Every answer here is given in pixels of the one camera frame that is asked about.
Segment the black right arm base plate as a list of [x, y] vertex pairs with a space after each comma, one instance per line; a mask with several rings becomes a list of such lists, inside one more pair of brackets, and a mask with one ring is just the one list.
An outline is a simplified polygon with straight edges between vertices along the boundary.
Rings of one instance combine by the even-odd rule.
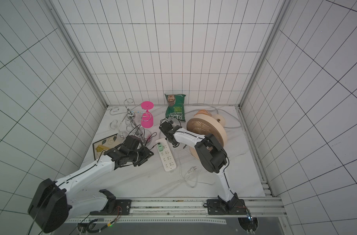
[[203, 206], [209, 215], [247, 215], [244, 200], [238, 198], [228, 202], [222, 199], [208, 199]]

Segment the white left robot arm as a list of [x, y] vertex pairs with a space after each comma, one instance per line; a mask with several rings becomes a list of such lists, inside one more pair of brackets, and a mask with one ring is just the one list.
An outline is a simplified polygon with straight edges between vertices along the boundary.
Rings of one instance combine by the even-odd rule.
[[68, 219], [85, 213], [113, 214], [119, 212], [117, 199], [107, 189], [97, 189], [90, 195], [82, 195], [87, 186], [102, 176], [122, 167], [140, 166], [154, 153], [142, 141], [129, 135], [119, 145], [106, 150], [85, 166], [56, 181], [42, 181], [28, 208], [28, 214], [42, 232], [51, 233]]

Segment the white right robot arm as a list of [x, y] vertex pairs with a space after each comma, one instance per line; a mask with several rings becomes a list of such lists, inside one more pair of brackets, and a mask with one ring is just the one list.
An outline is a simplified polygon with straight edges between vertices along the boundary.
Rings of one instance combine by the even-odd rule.
[[218, 200], [228, 208], [234, 206], [238, 196], [232, 192], [227, 180], [229, 158], [216, 137], [213, 134], [200, 135], [190, 132], [167, 119], [161, 120], [159, 129], [173, 146], [184, 144], [196, 150], [202, 166], [208, 172], [217, 174], [220, 179], [223, 192], [218, 195]]

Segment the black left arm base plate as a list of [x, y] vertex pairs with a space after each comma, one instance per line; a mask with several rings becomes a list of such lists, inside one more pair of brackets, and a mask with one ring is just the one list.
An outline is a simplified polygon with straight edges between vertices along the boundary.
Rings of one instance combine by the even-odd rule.
[[93, 216], [117, 216], [117, 215], [129, 215], [132, 200], [125, 199], [112, 199], [109, 200], [105, 207], [100, 211], [92, 211], [90, 215]]

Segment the white power strip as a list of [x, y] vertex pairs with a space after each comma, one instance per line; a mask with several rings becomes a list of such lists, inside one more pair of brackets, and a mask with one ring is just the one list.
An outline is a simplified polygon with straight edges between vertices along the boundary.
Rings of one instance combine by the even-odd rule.
[[158, 154], [160, 156], [164, 170], [166, 172], [175, 170], [177, 168], [177, 165], [174, 160], [173, 154], [171, 152], [169, 143], [164, 138], [156, 140], [156, 147], [157, 147], [157, 143], [162, 143], [164, 146], [163, 151], [159, 152], [159, 150], [158, 150]]

